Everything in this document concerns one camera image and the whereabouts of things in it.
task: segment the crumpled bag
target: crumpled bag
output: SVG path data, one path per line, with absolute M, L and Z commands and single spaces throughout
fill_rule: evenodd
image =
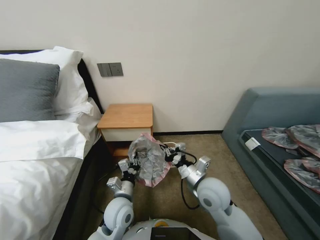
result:
M 148 133 L 142 133 L 130 144 L 129 162 L 140 166 L 136 180 L 144 186 L 155 187 L 170 170 L 171 164 L 165 161 L 160 144 Z
M 298 182 L 320 193 L 320 161 L 318 158 L 287 159 L 284 169 Z
M 269 127 L 263 129 L 262 137 L 279 147 L 288 149 L 296 149 L 299 147 L 299 145 L 288 136 L 286 128 Z
M 320 125 L 295 125 L 286 132 L 299 146 L 320 158 Z

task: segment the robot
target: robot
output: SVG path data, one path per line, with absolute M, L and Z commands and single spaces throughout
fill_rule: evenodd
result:
M 175 147 L 164 144 L 161 148 L 165 152 L 165 160 L 177 167 L 181 178 L 187 181 L 189 190 L 199 200 L 199 205 L 215 220 L 221 240 L 263 239 L 247 214 L 231 201 L 227 186 L 219 179 L 205 178 L 210 158 L 203 156 L 197 161 L 195 156 L 185 152 L 185 143 L 176 143 Z M 185 154 L 194 157 L 195 162 L 187 161 Z M 105 209 L 104 225 L 88 240 L 214 240 L 184 223 L 169 219 L 153 219 L 130 227 L 134 217 L 132 195 L 135 174 L 139 166 L 136 162 L 129 163 L 128 159 L 118 164 L 123 177 L 108 180 L 107 186 L 114 192 L 114 199 Z

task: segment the wooden nightstand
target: wooden nightstand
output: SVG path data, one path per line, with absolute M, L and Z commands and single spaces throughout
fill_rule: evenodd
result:
M 153 135 L 152 104 L 110 104 L 98 129 L 114 161 L 128 157 L 128 148 L 142 132 Z

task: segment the wall switch panel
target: wall switch panel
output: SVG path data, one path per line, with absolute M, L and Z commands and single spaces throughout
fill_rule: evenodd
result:
M 109 63 L 112 76 L 123 76 L 121 63 Z
M 101 77 L 111 77 L 109 63 L 97 63 Z
M 101 77 L 123 76 L 121 63 L 97 63 Z

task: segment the white duvet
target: white duvet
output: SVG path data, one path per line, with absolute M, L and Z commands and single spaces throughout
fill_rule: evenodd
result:
M 88 138 L 73 122 L 0 123 L 0 239 L 52 238 Z

